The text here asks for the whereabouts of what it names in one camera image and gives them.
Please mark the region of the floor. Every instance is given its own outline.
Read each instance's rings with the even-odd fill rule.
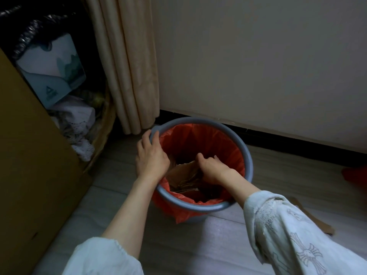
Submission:
[[[66,222],[34,275],[61,274],[74,248],[102,234],[135,180],[139,136],[112,137],[96,162],[93,186]],[[336,229],[333,240],[367,259],[366,196],[341,176],[342,166],[249,146],[253,183],[293,196]],[[140,254],[145,274],[274,274],[261,265],[247,239],[241,208],[211,214],[198,224],[179,224],[149,208]]]

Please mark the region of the beige curtain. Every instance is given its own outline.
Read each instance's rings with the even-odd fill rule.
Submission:
[[[150,0],[86,1],[123,132],[139,134],[159,115]]]

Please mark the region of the black baseboard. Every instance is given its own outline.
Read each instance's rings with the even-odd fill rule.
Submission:
[[[156,118],[155,123],[161,125],[184,116],[186,115],[161,110],[160,116]],[[236,132],[245,144],[251,146],[286,152],[347,167],[367,165],[367,154],[365,153],[344,150],[342,148],[330,147],[327,145],[255,131],[233,125],[226,126]]]

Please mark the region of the right hand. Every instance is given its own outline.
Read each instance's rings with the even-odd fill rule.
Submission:
[[[196,156],[196,161],[199,163],[200,169],[204,173],[204,180],[211,184],[222,184],[223,173],[230,171],[227,165],[222,163],[215,155],[205,159],[201,153]]]

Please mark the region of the forearm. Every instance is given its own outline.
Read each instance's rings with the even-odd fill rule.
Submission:
[[[249,196],[260,191],[259,188],[245,180],[243,176],[233,169],[229,169],[221,174],[219,181],[241,206],[241,208],[243,208],[243,205]]]
[[[138,178],[102,237],[116,239],[126,252],[139,257],[146,215],[156,181]]]

